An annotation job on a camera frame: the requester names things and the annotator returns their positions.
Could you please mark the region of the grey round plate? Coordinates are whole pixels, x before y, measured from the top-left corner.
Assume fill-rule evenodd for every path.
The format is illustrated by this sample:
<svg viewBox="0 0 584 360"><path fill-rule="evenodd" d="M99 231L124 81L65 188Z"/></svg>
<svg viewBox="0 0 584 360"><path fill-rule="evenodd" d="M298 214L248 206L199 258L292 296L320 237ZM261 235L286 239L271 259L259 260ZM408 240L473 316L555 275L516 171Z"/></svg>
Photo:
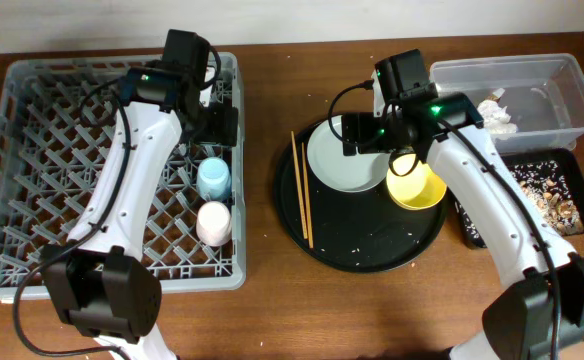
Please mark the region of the grey round plate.
<svg viewBox="0 0 584 360"><path fill-rule="evenodd" d="M346 193L366 191L381 183L390 157L387 153L345 156L343 144L327 120L312 132L306 152L314 175L326 186Z"/></svg>

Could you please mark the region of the wooden chopstick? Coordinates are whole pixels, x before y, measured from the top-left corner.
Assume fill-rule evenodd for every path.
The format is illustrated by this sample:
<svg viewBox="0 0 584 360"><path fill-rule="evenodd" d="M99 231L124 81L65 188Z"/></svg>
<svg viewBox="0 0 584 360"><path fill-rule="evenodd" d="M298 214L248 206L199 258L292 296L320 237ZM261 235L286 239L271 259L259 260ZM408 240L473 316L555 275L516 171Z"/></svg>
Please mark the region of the wooden chopstick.
<svg viewBox="0 0 584 360"><path fill-rule="evenodd" d="M298 164L298 153L296 147L296 137L294 131L290 131L291 137L291 148L292 148L292 162L294 167L294 174L295 174L295 182L297 188L297 197L299 203L299 211L300 211L300 222L302 226L303 238L308 240L308 229L306 224L306 214L305 214L305 207L304 207L304 198L303 198L303 190L301 184L301 174Z"/></svg>
<svg viewBox="0 0 584 360"><path fill-rule="evenodd" d="M304 185L305 210L306 210L306 226L307 226L307 232L308 232L308 246L309 246L309 249L314 249L314 236L313 236L309 176L308 176L308 162L307 162L305 143L301 144L301 152L302 152L303 185Z"/></svg>

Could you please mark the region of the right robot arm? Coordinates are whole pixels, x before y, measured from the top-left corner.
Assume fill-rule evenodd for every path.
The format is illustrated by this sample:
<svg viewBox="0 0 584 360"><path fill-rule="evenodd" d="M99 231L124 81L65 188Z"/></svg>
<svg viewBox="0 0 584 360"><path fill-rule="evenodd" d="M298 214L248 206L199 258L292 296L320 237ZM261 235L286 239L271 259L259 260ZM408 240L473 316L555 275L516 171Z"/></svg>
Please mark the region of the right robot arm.
<svg viewBox="0 0 584 360"><path fill-rule="evenodd" d="M456 197L497 268L503 293L451 359L556 359L584 342L584 256L530 204L463 93L441 95L417 49L378 61L363 88L375 121L344 131L363 153L414 151Z"/></svg>

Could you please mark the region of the yellow bowl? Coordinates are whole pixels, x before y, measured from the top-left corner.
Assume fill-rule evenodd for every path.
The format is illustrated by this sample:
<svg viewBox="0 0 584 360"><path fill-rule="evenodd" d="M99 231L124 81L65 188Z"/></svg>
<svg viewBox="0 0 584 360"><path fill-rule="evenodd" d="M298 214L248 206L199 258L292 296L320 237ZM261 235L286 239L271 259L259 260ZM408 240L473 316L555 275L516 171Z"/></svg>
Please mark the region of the yellow bowl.
<svg viewBox="0 0 584 360"><path fill-rule="evenodd" d="M447 186L415 154L405 154L390 162L385 180L391 199L401 208L425 210L438 205Z"/></svg>

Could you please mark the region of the light blue cup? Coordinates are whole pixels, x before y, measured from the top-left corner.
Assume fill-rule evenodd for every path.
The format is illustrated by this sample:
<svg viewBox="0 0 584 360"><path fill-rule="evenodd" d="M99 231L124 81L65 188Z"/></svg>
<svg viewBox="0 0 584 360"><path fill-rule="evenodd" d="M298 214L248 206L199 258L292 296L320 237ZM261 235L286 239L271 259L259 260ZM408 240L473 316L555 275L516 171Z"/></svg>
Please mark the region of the light blue cup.
<svg viewBox="0 0 584 360"><path fill-rule="evenodd" d="M227 163L217 157L203 160L197 169L196 187L207 201L226 201L231 194L231 174Z"/></svg>

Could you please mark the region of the food scraps and rice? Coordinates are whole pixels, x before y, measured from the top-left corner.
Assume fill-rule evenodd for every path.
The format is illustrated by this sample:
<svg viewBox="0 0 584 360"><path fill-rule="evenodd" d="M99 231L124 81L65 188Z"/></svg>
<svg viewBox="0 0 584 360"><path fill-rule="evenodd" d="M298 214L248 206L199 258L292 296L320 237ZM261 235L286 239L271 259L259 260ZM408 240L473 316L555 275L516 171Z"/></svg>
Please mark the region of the food scraps and rice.
<svg viewBox="0 0 584 360"><path fill-rule="evenodd" d="M559 235L584 233L584 222L556 160L509 165L511 175L543 220Z"/></svg>

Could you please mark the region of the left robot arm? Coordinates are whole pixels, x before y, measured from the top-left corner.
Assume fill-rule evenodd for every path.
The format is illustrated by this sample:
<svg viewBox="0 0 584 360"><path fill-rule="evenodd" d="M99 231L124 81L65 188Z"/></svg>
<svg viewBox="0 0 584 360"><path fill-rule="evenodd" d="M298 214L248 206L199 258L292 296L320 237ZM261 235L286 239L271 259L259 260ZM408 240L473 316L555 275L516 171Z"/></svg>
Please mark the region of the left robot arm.
<svg viewBox="0 0 584 360"><path fill-rule="evenodd" d="M141 263L152 200L178 144L236 146L239 111L204 105L221 60L198 34L169 30L160 59L114 80L115 137L87 208L63 245L46 245L37 273L59 320L122 359L173 359L157 325L162 289Z"/></svg>

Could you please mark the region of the pink cup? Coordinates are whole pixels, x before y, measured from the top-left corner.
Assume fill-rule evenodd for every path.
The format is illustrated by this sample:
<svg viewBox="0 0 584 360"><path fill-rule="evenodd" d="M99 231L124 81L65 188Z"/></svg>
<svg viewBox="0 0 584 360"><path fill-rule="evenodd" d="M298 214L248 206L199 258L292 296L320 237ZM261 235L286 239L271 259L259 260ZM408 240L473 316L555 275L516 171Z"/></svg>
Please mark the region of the pink cup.
<svg viewBox="0 0 584 360"><path fill-rule="evenodd" d="M231 238L231 213L221 202L204 203L198 213L196 234L206 245L220 247Z"/></svg>

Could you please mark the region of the white paper napkin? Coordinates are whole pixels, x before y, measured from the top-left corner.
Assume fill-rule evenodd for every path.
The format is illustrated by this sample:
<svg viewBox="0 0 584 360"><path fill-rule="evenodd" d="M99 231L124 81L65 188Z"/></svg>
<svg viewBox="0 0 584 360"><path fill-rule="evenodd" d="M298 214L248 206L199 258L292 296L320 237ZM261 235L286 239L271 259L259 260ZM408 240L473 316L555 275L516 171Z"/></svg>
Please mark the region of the white paper napkin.
<svg viewBox="0 0 584 360"><path fill-rule="evenodd" d="M498 88L477 106L483 118L484 127L493 135L513 134L518 131L517 125L511 122L512 117L507 112L507 107L499 105L504 94L505 89Z"/></svg>

